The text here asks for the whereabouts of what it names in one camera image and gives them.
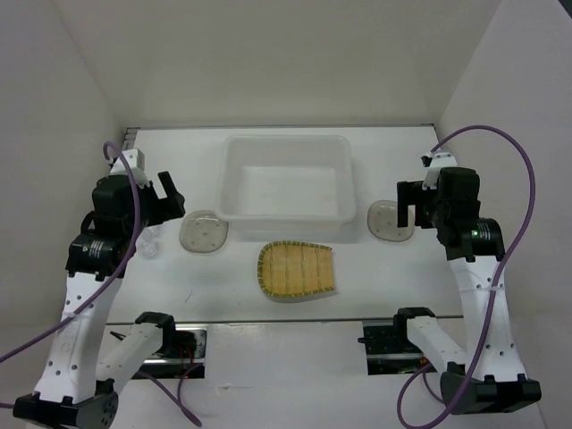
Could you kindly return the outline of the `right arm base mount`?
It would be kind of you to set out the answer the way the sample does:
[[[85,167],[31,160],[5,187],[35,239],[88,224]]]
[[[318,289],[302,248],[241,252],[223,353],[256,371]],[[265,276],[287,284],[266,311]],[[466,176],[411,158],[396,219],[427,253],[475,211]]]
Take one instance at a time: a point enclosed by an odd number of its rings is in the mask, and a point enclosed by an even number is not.
[[[421,350],[400,338],[389,321],[365,321],[357,339],[366,352],[369,375],[413,374],[428,363]]]

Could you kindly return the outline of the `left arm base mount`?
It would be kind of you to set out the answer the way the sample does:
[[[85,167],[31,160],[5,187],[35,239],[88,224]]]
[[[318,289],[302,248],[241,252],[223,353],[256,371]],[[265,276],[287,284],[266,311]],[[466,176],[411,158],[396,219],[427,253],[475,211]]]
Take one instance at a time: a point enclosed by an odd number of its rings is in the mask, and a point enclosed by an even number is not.
[[[134,330],[135,324],[108,324],[99,350],[98,362],[107,356]],[[204,377],[203,368],[206,361],[206,324],[176,325],[178,332],[183,334],[181,345],[176,345],[168,355],[153,353],[149,355],[139,368],[139,371],[153,375],[156,379],[179,379],[192,366],[198,366],[187,378],[200,379]]]

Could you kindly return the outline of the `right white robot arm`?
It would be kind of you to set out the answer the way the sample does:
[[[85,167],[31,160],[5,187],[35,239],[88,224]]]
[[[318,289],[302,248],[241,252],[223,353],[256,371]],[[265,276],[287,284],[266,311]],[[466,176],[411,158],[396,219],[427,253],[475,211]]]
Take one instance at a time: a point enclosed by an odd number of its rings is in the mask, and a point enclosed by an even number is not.
[[[444,167],[429,181],[397,185],[397,224],[434,229],[444,246],[463,310],[467,345],[461,348],[426,307],[405,307],[393,317],[396,348],[422,351],[440,376],[450,415],[511,413],[539,401],[539,382],[526,375],[510,327],[501,228],[479,215],[480,178],[468,168]]]

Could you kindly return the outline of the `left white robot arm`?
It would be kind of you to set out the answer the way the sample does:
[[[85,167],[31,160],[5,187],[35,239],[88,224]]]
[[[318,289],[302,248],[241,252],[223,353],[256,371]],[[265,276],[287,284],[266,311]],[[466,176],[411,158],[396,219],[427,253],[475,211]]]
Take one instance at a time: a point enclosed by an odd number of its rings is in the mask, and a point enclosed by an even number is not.
[[[168,172],[132,185],[127,174],[108,175],[92,192],[93,211],[69,247],[63,326],[55,330],[44,373],[34,390],[16,399],[13,416],[43,428],[108,428],[119,395],[151,355],[170,356],[178,346],[171,315],[144,312],[127,337],[98,357],[114,298],[141,231],[184,216],[184,197]]]

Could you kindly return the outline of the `clear square plate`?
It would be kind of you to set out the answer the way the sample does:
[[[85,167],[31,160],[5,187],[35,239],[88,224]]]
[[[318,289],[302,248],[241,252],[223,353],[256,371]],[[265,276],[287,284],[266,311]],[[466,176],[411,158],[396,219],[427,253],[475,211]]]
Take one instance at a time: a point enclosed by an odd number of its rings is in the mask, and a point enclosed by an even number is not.
[[[228,230],[229,224],[213,211],[198,210],[184,217],[179,242],[190,253],[209,254],[224,245]]]
[[[397,225],[397,202],[392,200],[375,201],[367,211],[366,224],[368,230],[379,240],[404,242],[409,240],[415,230],[414,216],[408,210],[408,225]]]

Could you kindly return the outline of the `clear small glass cup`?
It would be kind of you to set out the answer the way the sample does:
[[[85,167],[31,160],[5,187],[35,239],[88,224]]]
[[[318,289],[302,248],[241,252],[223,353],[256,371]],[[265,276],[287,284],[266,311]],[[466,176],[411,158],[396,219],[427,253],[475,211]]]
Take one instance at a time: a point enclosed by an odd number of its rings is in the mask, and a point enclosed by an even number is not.
[[[142,230],[139,238],[143,241],[153,241],[159,237],[161,228],[161,225],[148,226]]]
[[[138,246],[137,252],[138,254],[147,260],[155,259],[159,255],[159,246],[156,242],[144,242]]]

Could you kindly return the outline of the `woven bamboo tray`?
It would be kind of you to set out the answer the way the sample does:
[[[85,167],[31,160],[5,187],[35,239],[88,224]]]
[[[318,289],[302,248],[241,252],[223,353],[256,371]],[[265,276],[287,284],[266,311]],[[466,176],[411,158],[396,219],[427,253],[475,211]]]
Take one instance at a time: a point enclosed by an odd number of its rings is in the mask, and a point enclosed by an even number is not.
[[[282,240],[264,245],[257,258],[257,281],[270,299],[314,299],[336,292],[332,248]]]

